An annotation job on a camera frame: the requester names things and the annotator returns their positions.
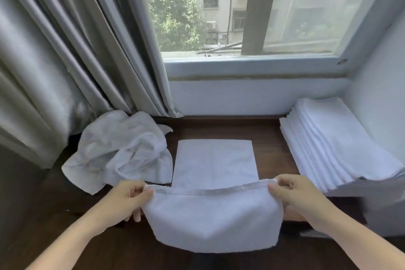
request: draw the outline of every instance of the curtain fold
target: curtain fold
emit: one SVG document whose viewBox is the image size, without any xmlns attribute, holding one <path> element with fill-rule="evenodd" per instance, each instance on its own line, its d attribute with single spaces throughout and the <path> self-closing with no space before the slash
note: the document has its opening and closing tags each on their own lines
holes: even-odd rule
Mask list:
<svg viewBox="0 0 405 270">
<path fill-rule="evenodd" d="M 50 167 L 113 109 L 182 116 L 146 0 L 0 0 L 0 144 Z"/>
</svg>

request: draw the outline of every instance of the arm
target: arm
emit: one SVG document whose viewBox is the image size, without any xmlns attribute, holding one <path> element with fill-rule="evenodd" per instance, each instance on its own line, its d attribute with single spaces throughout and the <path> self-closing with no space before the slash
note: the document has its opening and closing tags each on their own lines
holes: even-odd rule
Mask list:
<svg viewBox="0 0 405 270">
<path fill-rule="evenodd" d="M 404 270 L 405 254 L 336 208 L 305 176 L 279 175 L 269 191 L 319 232 L 331 236 L 361 270 Z"/>
<path fill-rule="evenodd" d="M 71 270 L 89 241 L 110 226 L 140 221 L 139 207 L 150 200 L 153 190 L 143 191 L 143 181 L 121 181 L 80 219 L 63 232 L 27 270 Z"/>
</svg>

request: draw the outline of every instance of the white cloth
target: white cloth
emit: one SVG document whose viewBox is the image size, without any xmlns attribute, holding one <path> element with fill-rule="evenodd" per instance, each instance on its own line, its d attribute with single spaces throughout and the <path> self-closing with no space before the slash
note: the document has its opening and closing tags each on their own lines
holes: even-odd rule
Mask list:
<svg viewBox="0 0 405 270">
<path fill-rule="evenodd" d="M 213 190 L 152 185 L 154 196 L 142 209 L 166 245 L 199 253 L 260 250 L 276 245 L 283 221 L 269 181 Z"/>
<path fill-rule="evenodd" d="M 283 206 L 258 180 L 251 141 L 182 140 L 172 187 L 155 190 L 143 211 L 160 242 L 192 252 L 274 246 Z"/>
<path fill-rule="evenodd" d="M 280 124 L 300 173 L 323 192 L 403 173 L 404 165 L 370 138 L 340 98 L 299 99 Z"/>
<path fill-rule="evenodd" d="M 84 129 L 77 152 L 62 171 L 90 194 L 124 179 L 170 183 L 173 160 L 164 135 L 169 131 L 172 129 L 156 125 L 145 112 L 131 117 L 121 110 L 105 113 Z"/>
</svg>

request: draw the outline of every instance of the stack of folded towels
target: stack of folded towels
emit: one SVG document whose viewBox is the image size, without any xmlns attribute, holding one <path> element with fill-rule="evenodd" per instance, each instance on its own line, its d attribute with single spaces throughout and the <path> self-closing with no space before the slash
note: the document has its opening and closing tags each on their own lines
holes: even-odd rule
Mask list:
<svg viewBox="0 0 405 270">
<path fill-rule="evenodd" d="M 338 97 L 301 98 L 280 124 L 300 174 L 323 192 L 358 178 L 382 181 L 404 173 Z"/>
</svg>

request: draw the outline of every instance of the person's left hand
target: person's left hand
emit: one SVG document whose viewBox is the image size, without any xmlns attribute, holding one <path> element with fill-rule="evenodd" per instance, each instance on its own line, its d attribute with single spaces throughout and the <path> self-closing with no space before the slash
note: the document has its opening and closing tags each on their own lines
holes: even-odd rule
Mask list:
<svg viewBox="0 0 405 270">
<path fill-rule="evenodd" d="M 81 218 L 88 223 L 94 235 L 101 234 L 108 227 L 129 220 L 131 215 L 140 221 L 140 206 L 153 196 L 153 189 L 143 189 L 144 181 L 120 181 L 96 205 Z"/>
</svg>

